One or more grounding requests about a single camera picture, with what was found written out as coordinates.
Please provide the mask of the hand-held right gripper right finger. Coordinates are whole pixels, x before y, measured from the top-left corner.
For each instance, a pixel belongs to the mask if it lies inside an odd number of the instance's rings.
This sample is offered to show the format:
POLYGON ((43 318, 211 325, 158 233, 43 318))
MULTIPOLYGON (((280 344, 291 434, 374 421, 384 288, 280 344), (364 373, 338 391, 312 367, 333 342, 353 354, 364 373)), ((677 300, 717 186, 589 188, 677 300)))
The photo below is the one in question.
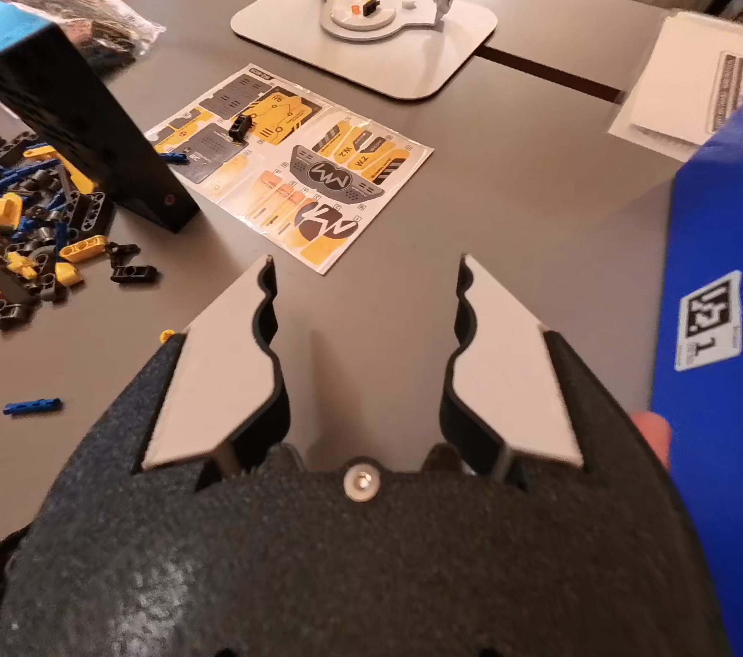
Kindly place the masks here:
POLYGON ((443 438, 478 476, 504 479, 522 457, 582 469, 546 326, 472 254, 461 256, 456 296, 443 438))

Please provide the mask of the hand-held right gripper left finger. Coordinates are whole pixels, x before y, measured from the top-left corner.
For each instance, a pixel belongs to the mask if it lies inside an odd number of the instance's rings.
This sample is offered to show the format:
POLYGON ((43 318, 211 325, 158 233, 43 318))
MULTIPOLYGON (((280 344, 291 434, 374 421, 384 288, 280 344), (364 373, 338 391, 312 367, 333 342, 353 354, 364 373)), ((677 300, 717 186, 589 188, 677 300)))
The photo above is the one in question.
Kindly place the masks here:
POLYGON ((285 438, 289 403, 270 347, 276 295, 274 258, 264 255, 188 324, 143 471, 206 459, 235 478, 285 438))

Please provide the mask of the pile of yellow blue pieces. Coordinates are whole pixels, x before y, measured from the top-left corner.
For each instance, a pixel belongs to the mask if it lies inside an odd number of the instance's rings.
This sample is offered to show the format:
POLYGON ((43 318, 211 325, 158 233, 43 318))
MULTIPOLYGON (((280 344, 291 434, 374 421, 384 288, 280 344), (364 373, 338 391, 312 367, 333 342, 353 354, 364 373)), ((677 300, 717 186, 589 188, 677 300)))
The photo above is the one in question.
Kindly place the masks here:
POLYGON ((34 132, 2 138, 1 194, 2 333, 27 326, 46 303, 65 302, 85 282, 84 265, 121 265, 108 237, 115 204, 34 132))

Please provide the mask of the blue plastic bin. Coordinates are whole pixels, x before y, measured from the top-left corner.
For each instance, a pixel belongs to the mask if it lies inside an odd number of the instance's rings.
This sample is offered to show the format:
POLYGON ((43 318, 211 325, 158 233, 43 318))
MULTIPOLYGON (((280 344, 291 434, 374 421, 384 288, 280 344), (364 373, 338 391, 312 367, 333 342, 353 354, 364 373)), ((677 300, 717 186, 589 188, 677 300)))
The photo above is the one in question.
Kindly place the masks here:
POLYGON ((670 199, 652 409, 671 473, 742 653, 741 109, 677 171, 670 199))

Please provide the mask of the person's right hand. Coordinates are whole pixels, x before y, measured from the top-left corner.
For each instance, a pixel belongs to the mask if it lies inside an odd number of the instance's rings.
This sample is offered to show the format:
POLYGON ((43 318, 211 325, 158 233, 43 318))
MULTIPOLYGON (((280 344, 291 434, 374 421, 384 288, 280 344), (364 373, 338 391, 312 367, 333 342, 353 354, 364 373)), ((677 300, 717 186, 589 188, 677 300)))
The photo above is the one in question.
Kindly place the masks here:
POLYGON ((673 432, 668 421, 652 411, 631 412, 628 417, 648 446, 652 448, 660 463, 666 470, 669 470, 669 453, 673 432))

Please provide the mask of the black double-hole connector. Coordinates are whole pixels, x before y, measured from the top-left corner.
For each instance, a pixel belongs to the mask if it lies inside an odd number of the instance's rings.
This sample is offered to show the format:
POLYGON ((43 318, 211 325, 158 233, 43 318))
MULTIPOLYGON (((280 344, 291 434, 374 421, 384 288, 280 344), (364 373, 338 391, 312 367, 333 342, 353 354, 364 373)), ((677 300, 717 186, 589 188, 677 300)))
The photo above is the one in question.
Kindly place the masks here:
POLYGON ((152 284, 158 281, 159 271, 153 265, 118 265, 110 280, 120 285, 152 284))

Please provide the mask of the yellow grey sticker sheet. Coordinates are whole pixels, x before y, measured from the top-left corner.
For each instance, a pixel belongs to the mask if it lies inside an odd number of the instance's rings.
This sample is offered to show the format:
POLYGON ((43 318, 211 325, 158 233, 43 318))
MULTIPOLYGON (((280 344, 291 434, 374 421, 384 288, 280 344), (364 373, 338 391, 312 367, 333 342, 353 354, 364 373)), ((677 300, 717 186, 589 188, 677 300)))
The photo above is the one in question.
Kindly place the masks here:
POLYGON ((203 198, 319 274, 432 155, 433 149, 251 63, 146 138, 203 198), (228 129, 253 116, 244 143, 228 129))

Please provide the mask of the black perforated block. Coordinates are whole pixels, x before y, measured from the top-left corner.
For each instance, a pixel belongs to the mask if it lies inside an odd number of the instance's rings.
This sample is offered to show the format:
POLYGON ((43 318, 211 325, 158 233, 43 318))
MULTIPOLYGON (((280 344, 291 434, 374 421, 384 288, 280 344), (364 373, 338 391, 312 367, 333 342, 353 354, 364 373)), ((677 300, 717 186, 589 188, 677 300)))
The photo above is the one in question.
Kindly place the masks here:
POLYGON ((61 28, 4 2, 1 100, 116 204, 174 233, 199 213, 61 28))

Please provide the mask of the white paper sheets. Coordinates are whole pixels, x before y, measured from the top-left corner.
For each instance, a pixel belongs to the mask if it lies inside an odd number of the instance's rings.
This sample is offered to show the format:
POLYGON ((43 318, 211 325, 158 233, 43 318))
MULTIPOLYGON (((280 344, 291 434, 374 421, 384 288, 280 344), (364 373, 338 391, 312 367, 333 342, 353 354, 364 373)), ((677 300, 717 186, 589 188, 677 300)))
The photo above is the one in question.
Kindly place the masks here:
POLYGON ((741 23, 672 12, 608 133, 685 163, 741 99, 741 23))

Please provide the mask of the white document stand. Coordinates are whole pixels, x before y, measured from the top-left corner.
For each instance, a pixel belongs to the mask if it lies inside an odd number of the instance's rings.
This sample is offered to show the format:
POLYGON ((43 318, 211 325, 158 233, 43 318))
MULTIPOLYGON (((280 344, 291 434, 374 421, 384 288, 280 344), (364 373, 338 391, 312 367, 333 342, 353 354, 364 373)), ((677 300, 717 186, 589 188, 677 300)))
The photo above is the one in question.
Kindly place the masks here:
POLYGON ((379 0, 370 17, 349 14, 367 0, 257 0, 232 31, 282 55, 399 101, 436 94, 496 30, 490 9, 464 0, 379 0))

